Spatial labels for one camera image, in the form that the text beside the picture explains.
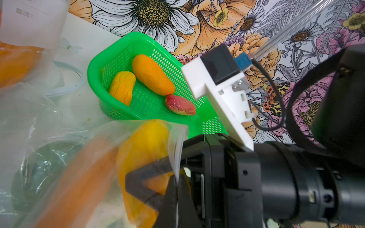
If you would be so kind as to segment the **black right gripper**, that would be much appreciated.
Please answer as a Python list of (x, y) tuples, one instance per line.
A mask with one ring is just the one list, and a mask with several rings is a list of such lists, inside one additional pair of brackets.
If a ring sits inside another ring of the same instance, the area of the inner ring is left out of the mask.
[(184, 175), (172, 176), (154, 228), (200, 228), (201, 222), (261, 228), (268, 219), (286, 228), (307, 221), (365, 223), (365, 170), (344, 159), (280, 142), (250, 150), (225, 134), (196, 136), (182, 150), (192, 197)]

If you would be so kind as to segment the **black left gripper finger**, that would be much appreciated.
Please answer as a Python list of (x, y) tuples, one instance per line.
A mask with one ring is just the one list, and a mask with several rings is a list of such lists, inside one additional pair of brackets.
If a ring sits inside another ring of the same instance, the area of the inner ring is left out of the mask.
[(125, 176), (125, 190), (134, 198), (158, 211), (173, 175), (169, 157), (164, 157), (129, 172)]

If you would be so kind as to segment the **clear zip-top bag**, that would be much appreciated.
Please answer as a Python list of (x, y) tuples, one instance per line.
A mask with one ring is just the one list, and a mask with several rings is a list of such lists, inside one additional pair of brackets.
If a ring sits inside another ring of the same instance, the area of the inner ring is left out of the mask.
[(151, 228), (186, 125), (112, 121), (29, 153), (11, 185), (16, 228)]
[(1, 1), (1, 43), (44, 49), (42, 59), (25, 79), (53, 60), (69, 5), (70, 1)]

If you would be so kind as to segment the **red mango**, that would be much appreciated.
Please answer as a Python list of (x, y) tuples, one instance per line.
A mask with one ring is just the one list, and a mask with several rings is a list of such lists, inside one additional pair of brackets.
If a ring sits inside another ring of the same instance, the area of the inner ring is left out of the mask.
[(189, 100), (175, 95), (168, 95), (165, 99), (166, 107), (175, 114), (183, 116), (196, 115), (196, 108)]

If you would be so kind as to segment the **yellow wrinkled mango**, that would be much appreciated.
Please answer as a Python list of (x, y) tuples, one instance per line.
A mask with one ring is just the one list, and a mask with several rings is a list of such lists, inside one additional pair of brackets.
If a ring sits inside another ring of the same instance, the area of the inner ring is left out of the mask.
[(109, 94), (119, 102), (130, 106), (135, 83), (136, 76), (133, 73), (129, 71), (121, 71), (114, 77), (109, 89)]

